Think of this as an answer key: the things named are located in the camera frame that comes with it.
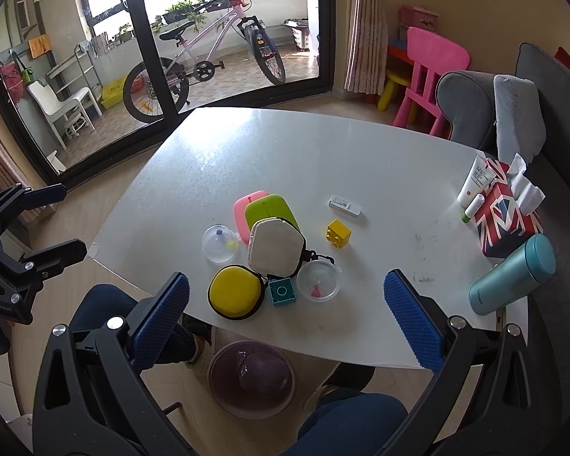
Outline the yellow round zip case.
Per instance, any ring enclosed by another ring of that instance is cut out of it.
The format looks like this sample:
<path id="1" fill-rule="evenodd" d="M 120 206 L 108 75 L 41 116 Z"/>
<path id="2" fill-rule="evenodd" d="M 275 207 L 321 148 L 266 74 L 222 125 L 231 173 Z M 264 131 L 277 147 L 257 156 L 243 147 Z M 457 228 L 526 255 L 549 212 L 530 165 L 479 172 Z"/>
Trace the yellow round zip case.
<path id="1" fill-rule="evenodd" d="M 222 318 L 244 320 L 259 310 L 265 287 L 266 282 L 259 274 L 232 264 L 215 274 L 208 288 L 208 303 Z"/>

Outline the small white rectangular box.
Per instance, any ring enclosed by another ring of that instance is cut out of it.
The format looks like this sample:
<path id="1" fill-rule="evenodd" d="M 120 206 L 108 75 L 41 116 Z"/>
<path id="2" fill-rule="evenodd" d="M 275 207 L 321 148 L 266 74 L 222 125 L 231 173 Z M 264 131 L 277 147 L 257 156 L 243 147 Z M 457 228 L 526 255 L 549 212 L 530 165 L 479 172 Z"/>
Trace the small white rectangular box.
<path id="1" fill-rule="evenodd" d="M 339 196 L 331 196 L 328 200 L 328 206 L 331 209 L 339 210 L 355 218 L 359 218 L 362 213 L 362 208 L 358 204 L 340 198 Z"/>

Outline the person's left leg jeans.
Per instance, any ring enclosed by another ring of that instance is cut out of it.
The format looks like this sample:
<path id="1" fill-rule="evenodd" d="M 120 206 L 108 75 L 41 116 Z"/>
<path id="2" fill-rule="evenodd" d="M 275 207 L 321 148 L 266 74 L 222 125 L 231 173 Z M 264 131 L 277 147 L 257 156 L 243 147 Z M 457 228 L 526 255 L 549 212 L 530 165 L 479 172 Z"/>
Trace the person's left leg jeans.
<path id="1" fill-rule="evenodd" d="M 138 302 L 112 284 L 97 284 L 84 296 L 71 322 L 72 331 L 102 327 L 112 317 L 125 318 Z M 194 356 L 192 335 L 177 323 L 157 357 L 158 364 L 186 363 Z"/>

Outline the clear round container yellow bead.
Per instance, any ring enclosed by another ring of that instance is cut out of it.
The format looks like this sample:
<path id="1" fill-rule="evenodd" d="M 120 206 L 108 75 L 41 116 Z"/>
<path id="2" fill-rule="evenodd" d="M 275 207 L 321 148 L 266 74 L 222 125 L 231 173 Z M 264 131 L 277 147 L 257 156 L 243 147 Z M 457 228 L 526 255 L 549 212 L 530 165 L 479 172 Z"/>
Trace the clear round container yellow bead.
<path id="1" fill-rule="evenodd" d="M 237 254 L 239 240 L 226 225 L 212 225 L 201 237 L 204 256 L 214 264 L 224 264 Z"/>

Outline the yellow children's stool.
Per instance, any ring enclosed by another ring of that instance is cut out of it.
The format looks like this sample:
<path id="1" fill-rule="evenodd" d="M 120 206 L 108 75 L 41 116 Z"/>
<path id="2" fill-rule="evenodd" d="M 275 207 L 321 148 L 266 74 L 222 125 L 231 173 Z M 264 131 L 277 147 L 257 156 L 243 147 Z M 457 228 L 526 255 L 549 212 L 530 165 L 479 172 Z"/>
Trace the yellow children's stool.
<path id="1" fill-rule="evenodd" d="M 388 108 L 399 86 L 408 87 L 409 85 L 410 80 L 408 80 L 408 78 L 405 78 L 392 70 L 387 70 L 385 87 L 377 104 L 378 110 L 385 111 Z"/>

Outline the pink silicone case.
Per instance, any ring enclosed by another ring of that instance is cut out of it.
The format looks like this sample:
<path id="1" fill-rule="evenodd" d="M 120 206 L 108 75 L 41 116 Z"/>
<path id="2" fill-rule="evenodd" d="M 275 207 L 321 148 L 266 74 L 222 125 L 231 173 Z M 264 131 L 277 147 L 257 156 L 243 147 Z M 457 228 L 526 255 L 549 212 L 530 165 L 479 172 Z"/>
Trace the pink silicone case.
<path id="1" fill-rule="evenodd" d="M 254 204 L 257 200 L 268 196 L 269 194 L 264 190 L 256 190 L 256 192 L 248 193 L 247 196 L 242 196 L 236 203 L 233 204 L 233 217 L 237 226 L 237 231 L 243 243 L 249 244 L 250 226 L 246 217 L 246 209 L 250 204 Z"/>

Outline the person's left black shoe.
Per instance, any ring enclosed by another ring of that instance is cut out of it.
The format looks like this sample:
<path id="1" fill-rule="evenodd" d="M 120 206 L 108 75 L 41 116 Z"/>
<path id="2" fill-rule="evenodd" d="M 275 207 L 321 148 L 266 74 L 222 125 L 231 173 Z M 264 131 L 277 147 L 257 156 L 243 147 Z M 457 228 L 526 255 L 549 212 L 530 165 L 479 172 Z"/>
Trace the person's left black shoe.
<path id="1" fill-rule="evenodd" d="M 183 315 L 182 326 L 192 335 L 195 344 L 194 356 L 187 361 L 186 366 L 198 376 L 204 376 L 215 352 L 215 329 L 211 324 L 187 314 Z"/>

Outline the purple trash bin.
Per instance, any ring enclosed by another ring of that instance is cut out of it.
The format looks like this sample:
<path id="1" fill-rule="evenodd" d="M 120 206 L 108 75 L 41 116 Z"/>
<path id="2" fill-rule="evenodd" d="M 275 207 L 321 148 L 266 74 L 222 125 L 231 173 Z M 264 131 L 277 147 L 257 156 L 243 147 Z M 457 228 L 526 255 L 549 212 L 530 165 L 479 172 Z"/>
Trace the purple trash bin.
<path id="1" fill-rule="evenodd" d="M 222 347 L 213 356 L 207 377 L 217 404 L 246 420 L 282 413 L 296 390 L 289 359 L 279 349 L 256 341 L 240 340 Z"/>

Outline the beige hexagonal zip pouch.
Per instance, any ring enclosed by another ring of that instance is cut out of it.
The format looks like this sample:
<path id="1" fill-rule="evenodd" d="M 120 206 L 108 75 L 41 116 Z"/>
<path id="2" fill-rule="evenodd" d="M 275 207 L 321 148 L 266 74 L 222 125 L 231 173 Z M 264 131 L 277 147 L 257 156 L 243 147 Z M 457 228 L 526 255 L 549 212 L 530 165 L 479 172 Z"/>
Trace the beige hexagonal zip pouch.
<path id="1" fill-rule="evenodd" d="M 290 222 L 263 218 L 251 228 L 248 245 L 249 268 L 264 277 L 288 278 L 301 265 L 306 239 Z"/>

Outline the person's right black shoe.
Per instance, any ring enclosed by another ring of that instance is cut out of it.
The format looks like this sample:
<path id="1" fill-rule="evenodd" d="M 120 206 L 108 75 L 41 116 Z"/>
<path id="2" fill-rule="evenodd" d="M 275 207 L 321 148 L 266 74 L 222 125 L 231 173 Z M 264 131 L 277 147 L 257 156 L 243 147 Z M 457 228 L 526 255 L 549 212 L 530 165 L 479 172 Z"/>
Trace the person's right black shoe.
<path id="1" fill-rule="evenodd" d="M 353 393 L 361 392 L 373 379 L 374 366 L 359 366 L 353 363 L 339 363 L 329 376 L 307 397 L 302 408 L 312 413 L 320 402 L 333 391 L 344 389 Z"/>

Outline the green silicone case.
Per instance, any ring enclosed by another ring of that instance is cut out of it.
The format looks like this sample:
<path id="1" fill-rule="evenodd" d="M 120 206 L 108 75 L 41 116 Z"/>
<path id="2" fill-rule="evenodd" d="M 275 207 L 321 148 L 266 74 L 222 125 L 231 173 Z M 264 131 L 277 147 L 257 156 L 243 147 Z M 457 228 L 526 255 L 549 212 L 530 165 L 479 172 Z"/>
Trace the green silicone case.
<path id="1" fill-rule="evenodd" d="M 259 220 L 265 218 L 281 218 L 289 222 L 297 230 L 299 229 L 293 212 L 287 202 L 279 195 L 268 195 L 250 204 L 246 209 L 246 217 L 250 228 Z"/>

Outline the white coffee table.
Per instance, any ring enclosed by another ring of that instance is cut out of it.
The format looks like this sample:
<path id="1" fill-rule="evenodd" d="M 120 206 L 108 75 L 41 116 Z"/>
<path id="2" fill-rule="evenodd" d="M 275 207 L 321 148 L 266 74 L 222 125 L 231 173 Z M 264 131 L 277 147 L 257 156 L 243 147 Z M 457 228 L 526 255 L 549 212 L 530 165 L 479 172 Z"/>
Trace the white coffee table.
<path id="1" fill-rule="evenodd" d="M 494 315 L 469 306 L 469 286 L 491 268 L 477 230 L 461 220 L 456 196 L 476 158 L 473 148 L 380 123 L 305 112 L 233 107 L 194 110 L 152 155 L 90 246 L 97 262 L 145 292 L 175 272 L 190 284 L 187 313 L 288 351 L 344 363 L 414 367 L 383 295 L 386 274 L 404 272 L 448 315 L 492 329 Z M 208 287 L 217 266 L 201 237 L 233 226 L 233 204 L 255 190 L 283 196 L 310 249 L 340 268 L 327 302 L 264 301 L 244 320 L 217 315 Z M 359 218 L 331 209 L 339 196 Z M 333 219 L 349 243 L 326 240 Z"/>

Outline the person's leg jeans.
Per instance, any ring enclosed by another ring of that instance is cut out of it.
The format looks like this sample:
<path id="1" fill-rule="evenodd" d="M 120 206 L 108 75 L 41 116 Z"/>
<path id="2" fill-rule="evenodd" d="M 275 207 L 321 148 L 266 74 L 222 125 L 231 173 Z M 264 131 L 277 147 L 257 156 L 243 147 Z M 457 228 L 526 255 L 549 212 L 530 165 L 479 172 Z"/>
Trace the person's leg jeans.
<path id="1" fill-rule="evenodd" d="M 84 296 L 71 322 L 72 331 L 102 327 L 112 317 L 125 318 L 138 302 L 112 284 L 97 284 Z M 157 357 L 158 364 L 186 363 L 194 356 L 192 335 L 177 323 Z"/>
<path id="2" fill-rule="evenodd" d="M 407 416 L 393 396 L 339 388 L 318 402 L 284 455 L 375 455 Z"/>

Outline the teal toy block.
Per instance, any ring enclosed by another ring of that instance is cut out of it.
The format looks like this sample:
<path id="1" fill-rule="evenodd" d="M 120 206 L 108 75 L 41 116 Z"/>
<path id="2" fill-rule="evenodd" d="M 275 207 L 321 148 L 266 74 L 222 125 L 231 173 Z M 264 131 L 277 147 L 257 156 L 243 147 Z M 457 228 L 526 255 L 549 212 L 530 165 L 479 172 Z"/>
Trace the teal toy block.
<path id="1" fill-rule="evenodd" d="M 275 307 L 296 302 L 293 282 L 290 278 L 275 279 L 269 282 L 269 296 Z"/>

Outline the white plastic chair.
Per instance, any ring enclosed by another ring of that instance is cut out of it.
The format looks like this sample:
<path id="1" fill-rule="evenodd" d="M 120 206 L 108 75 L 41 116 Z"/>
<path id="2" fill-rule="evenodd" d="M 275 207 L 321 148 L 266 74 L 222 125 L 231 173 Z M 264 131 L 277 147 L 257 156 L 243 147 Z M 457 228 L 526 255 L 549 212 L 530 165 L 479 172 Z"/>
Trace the white plastic chair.
<path id="1" fill-rule="evenodd" d="M 58 119 L 76 109 L 87 123 L 87 126 L 94 130 L 94 125 L 83 104 L 85 99 L 91 101 L 98 116 L 103 115 L 101 107 L 98 105 L 97 99 L 89 87 L 81 87 L 78 92 L 75 92 L 65 100 L 59 100 L 55 91 L 52 90 L 52 87 L 50 87 L 50 85 L 43 85 L 40 80 L 35 80 L 28 84 L 27 91 L 32 95 L 33 100 L 36 101 L 36 104 L 38 104 L 42 110 L 43 116 L 45 116 L 45 119 L 63 150 L 66 150 L 67 147 L 65 146 L 65 142 L 63 142 L 62 135 L 60 135 L 56 129 L 55 122 Z"/>

